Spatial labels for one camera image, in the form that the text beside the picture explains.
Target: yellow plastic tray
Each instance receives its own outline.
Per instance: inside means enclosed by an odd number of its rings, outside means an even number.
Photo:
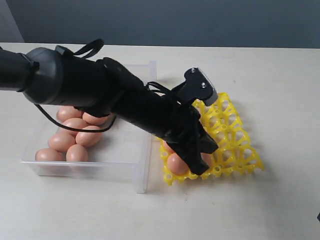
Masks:
[[[204,129],[217,142],[219,148],[211,155],[212,167],[200,177],[207,179],[210,175],[220,177],[222,174],[229,176],[232,172],[250,174],[254,169],[264,170],[265,166],[257,151],[250,146],[250,137],[242,129],[243,122],[225,92],[218,94],[218,100],[207,107],[202,101],[195,101],[200,114],[200,121]],[[199,176],[190,172],[175,175],[167,167],[169,153],[160,145],[160,157],[163,160],[163,179],[168,185],[174,181],[183,182],[185,179],[196,179]]]

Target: clear plastic container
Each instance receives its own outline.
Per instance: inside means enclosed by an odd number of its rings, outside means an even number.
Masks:
[[[155,62],[147,65],[126,65],[126,67],[144,83],[157,80]],[[53,117],[56,116],[58,109],[58,106],[45,106],[45,110]],[[132,182],[137,193],[146,191],[151,134],[122,119],[117,119],[113,127],[103,133],[96,145],[87,148],[88,162],[35,161],[36,152],[48,148],[48,139],[57,131],[56,125],[45,116],[41,116],[21,162],[29,165],[40,176]]]

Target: gray wall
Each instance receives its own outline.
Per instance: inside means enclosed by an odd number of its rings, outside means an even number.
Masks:
[[[7,0],[27,43],[320,48],[320,0]]]

